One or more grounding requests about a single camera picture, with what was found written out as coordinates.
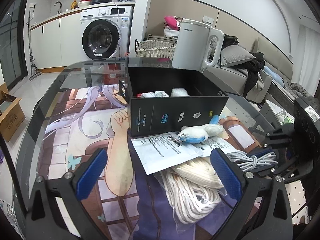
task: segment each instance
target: pink pillow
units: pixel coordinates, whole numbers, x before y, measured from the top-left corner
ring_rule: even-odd
[[[178,21],[175,19],[175,17],[173,17],[173,16],[166,16],[166,17],[164,18],[164,20],[165,20],[165,22],[167,23],[167,25],[168,25],[171,29],[173,29],[173,30],[175,30],[175,31],[179,31],[179,30],[180,30],[180,28],[177,26]]]

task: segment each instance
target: faucet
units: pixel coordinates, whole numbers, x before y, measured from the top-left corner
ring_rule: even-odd
[[[57,13],[57,14],[59,14],[59,13],[61,13],[62,3],[61,3],[60,1],[57,1],[57,2],[54,4],[54,6],[56,6],[56,5],[57,5],[57,3],[59,3],[59,4],[60,4],[60,10],[59,10],[59,11],[58,11],[58,13]]]

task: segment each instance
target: soap bottle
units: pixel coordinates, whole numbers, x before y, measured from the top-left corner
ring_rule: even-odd
[[[72,9],[75,9],[75,8],[78,8],[78,3],[76,0],[74,0],[72,3],[71,3],[71,10]]]

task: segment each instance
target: white rope bundle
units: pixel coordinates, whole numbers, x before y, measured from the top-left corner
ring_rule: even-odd
[[[232,162],[241,162],[238,163],[238,166],[242,171],[252,171],[255,168],[261,168],[271,164],[278,164],[276,159],[276,154],[274,152],[267,153],[260,158],[257,158],[255,155],[248,157],[247,154],[243,151],[235,151],[233,153],[228,153],[226,156]]]
[[[181,177],[210,189],[221,189],[223,184],[216,171],[205,158],[195,158],[185,163],[173,166],[172,169]]]
[[[208,189],[172,173],[160,172],[170,206],[183,224],[196,223],[221,201],[216,190]]]

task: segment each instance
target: illustrated hand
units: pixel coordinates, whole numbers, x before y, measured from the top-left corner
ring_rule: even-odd
[[[111,116],[111,128],[115,132],[127,134],[129,128],[128,109],[121,109]]]

